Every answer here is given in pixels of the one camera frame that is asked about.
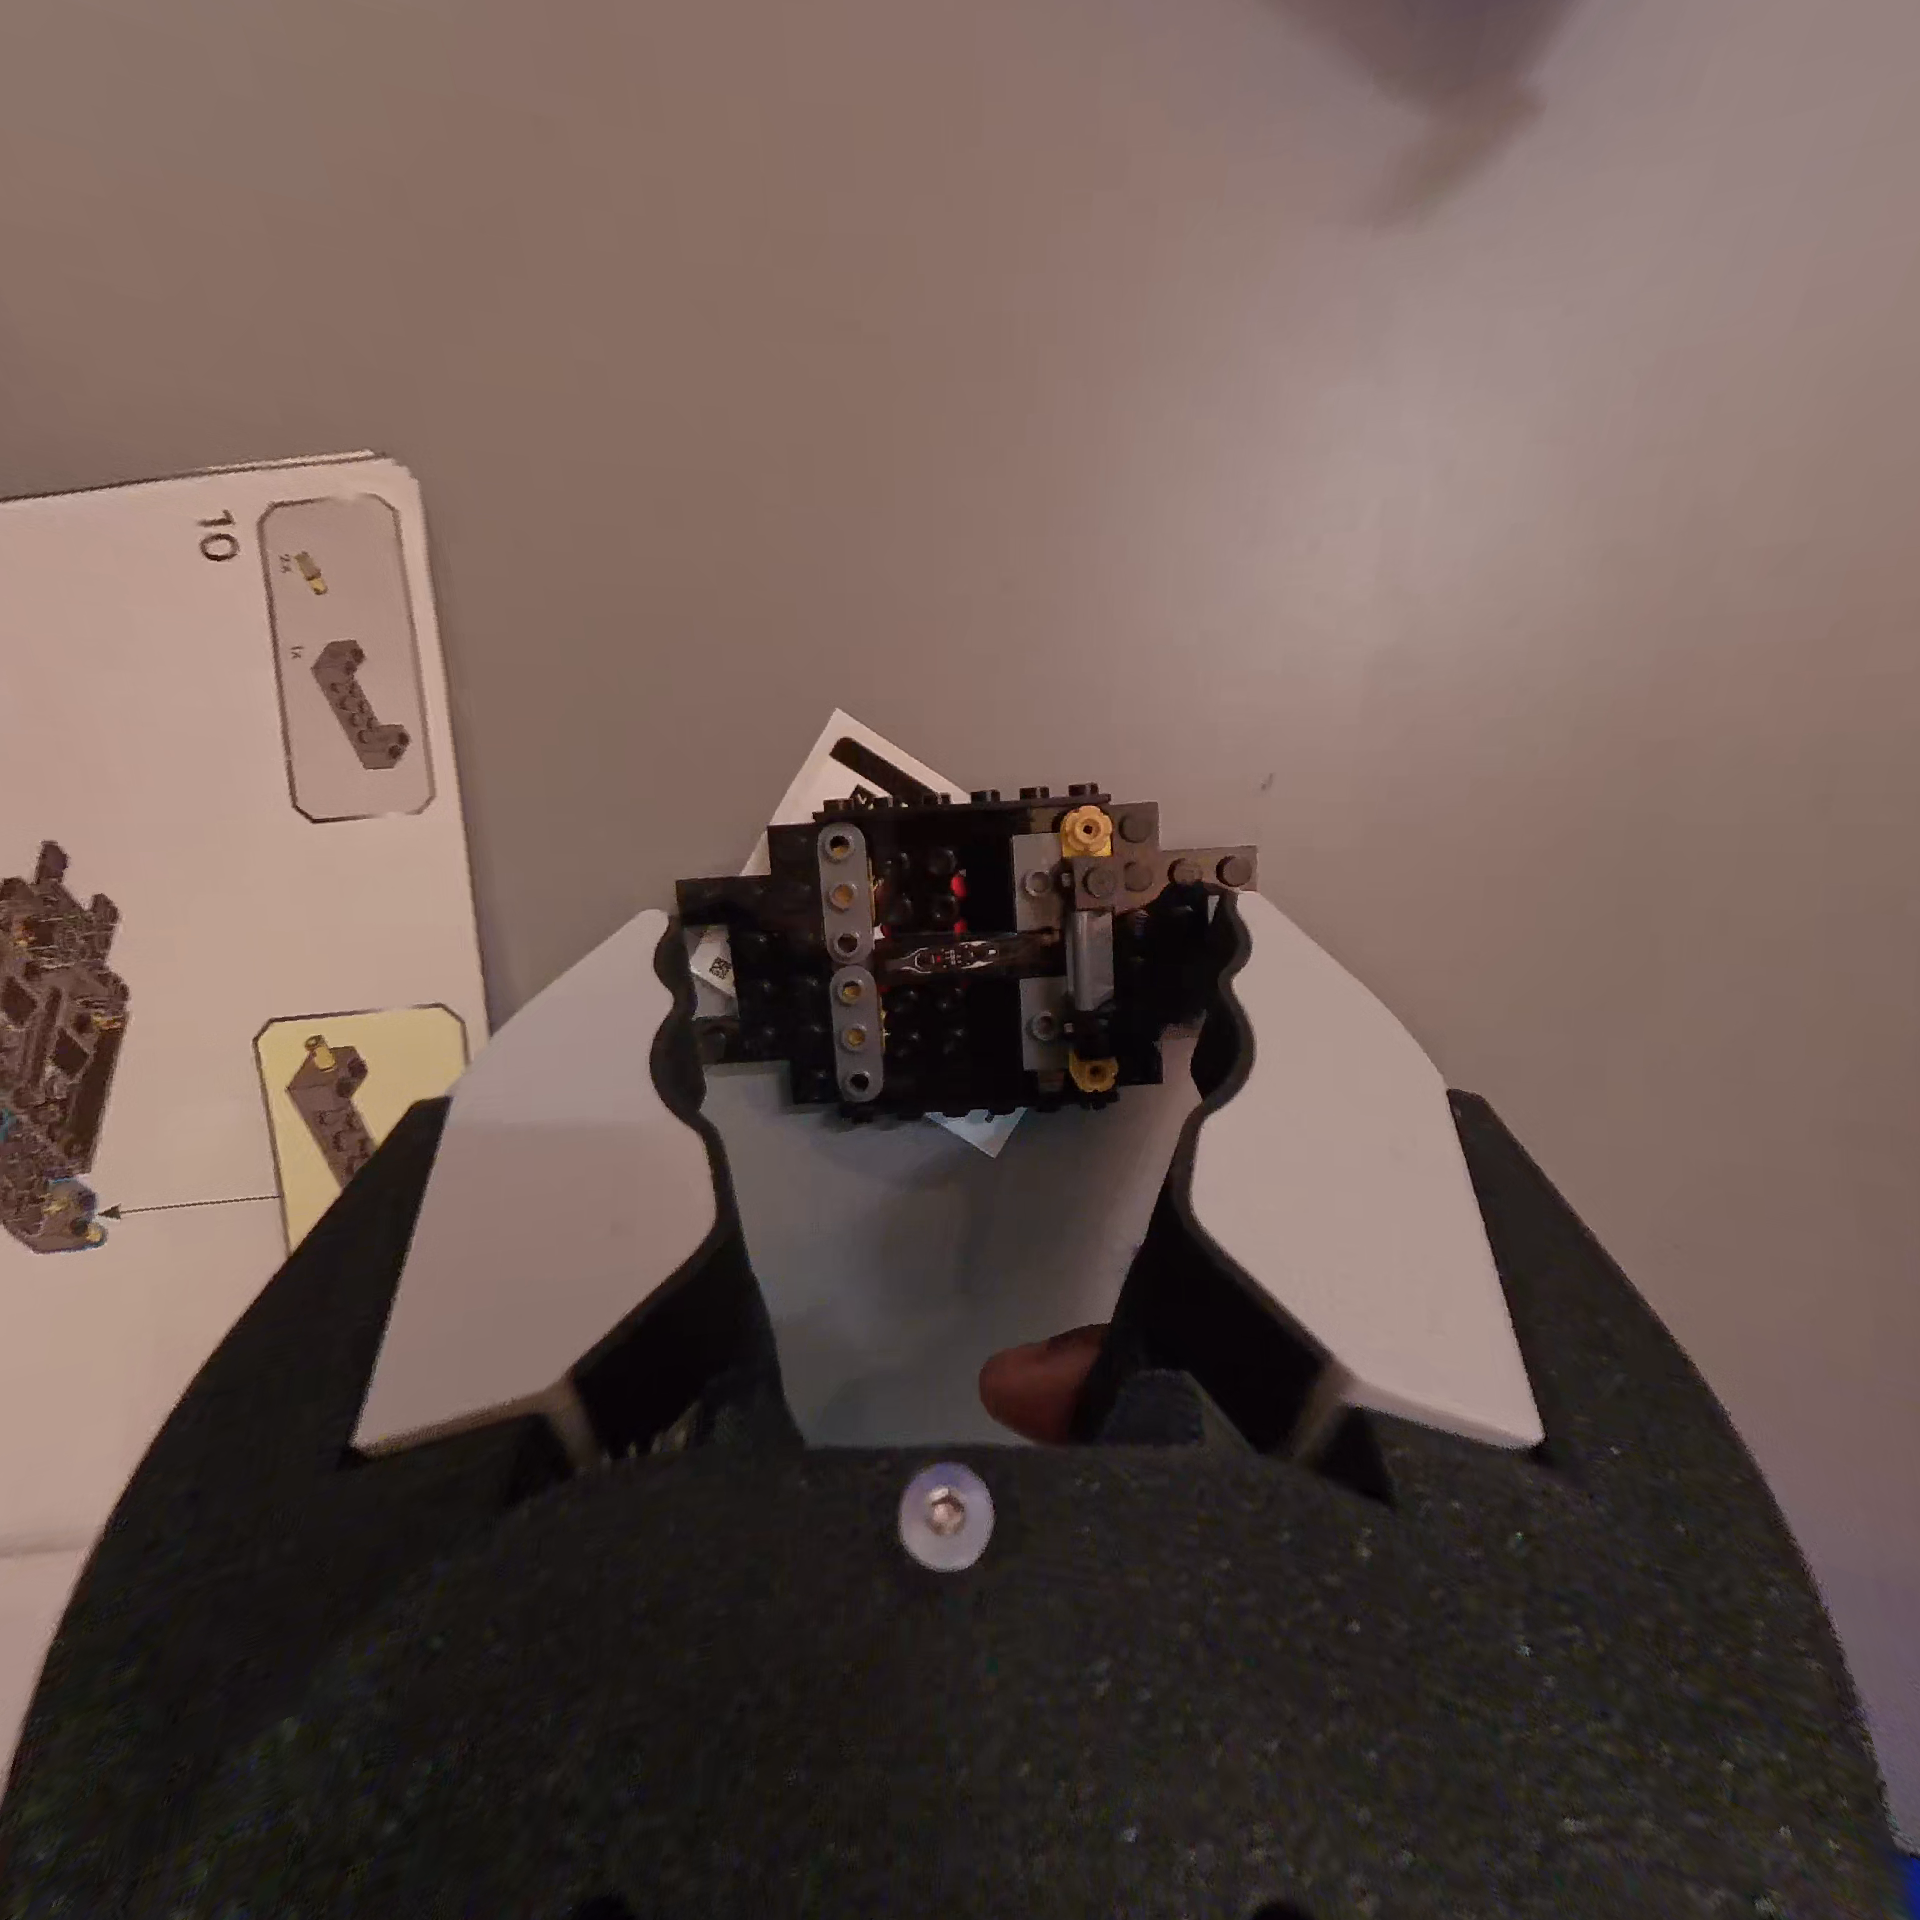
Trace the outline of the black lego model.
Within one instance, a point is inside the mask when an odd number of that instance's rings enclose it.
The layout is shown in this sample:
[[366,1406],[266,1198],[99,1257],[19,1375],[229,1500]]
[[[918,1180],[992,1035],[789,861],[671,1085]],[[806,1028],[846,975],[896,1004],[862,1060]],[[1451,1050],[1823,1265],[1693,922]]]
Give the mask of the black lego model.
[[1091,783],[827,799],[767,829],[760,874],[678,881],[731,980],[701,1050],[851,1122],[1097,1110],[1160,1084],[1215,903],[1257,874],[1251,844],[1178,847]]

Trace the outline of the lego instruction booklet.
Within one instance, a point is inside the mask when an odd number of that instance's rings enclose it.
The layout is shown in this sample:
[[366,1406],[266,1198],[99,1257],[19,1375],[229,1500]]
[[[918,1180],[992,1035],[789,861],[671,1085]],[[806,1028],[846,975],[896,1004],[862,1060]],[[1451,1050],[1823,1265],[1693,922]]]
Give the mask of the lego instruction booklet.
[[83,1551],[339,1188],[488,1035],[416,477],[374,452],[3,501],[3,1556]]

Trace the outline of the person's right hand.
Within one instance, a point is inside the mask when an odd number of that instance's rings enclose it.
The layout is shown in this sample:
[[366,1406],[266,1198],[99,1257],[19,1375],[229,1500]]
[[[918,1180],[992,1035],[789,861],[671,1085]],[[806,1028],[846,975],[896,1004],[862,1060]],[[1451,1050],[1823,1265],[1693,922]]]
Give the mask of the person's right hand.
[[1031,1445],[1070,1445],[1105,1333],[1081,1325],[990,1355],[976,1375],[986,1417]]

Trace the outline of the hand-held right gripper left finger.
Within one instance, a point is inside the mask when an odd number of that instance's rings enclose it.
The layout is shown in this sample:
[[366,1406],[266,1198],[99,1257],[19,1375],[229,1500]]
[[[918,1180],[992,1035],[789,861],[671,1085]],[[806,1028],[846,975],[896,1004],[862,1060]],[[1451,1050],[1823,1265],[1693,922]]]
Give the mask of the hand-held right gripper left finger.
[[387,1454],[535,1415],[579,1465],[782,1452],[771,1323],[701,1114],[680,926],[643,909],[447,1094],[351,1434]]

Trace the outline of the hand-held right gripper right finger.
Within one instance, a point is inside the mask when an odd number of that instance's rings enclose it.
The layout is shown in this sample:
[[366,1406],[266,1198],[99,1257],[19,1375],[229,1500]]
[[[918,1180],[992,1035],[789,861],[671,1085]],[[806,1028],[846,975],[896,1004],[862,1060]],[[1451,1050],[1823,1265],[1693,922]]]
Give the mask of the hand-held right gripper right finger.
[[1111,1322],[1111,1399],[1192,1383],[1251,1450],[1355,1412],[1509,1454],[1533,1397],[1448,1087],[1378,997],[1258,893],[1223,898],[1184,1122]]

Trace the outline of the white sticker sheet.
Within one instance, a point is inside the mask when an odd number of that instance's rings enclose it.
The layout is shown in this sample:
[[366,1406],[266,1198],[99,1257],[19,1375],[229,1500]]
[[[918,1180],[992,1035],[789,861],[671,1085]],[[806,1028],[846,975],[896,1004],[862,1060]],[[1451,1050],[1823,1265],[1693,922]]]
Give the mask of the white sticker sheet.
[[[771,826],[800,826],[829,799],[917,799],[921,790],[950,802],[961,802],[968,796],[965,786],[936,775],[890,739],[833,708],[775,807]],[[737,870],[739,877],[762,877],[770,870],[767,833],[770,827],[760,829]],[[737,987],[729,941],[731,937],[722,927],[701,927],[697,934],[687,934],[689,970],[703,983],[698,1004],[713,1017],[736,1013]],[[1021,1115],[1021,1110],[1013,1110],[993,1118],[973,1110],[939,1118],[934,1125],[993,1161],[1013,1139]]]

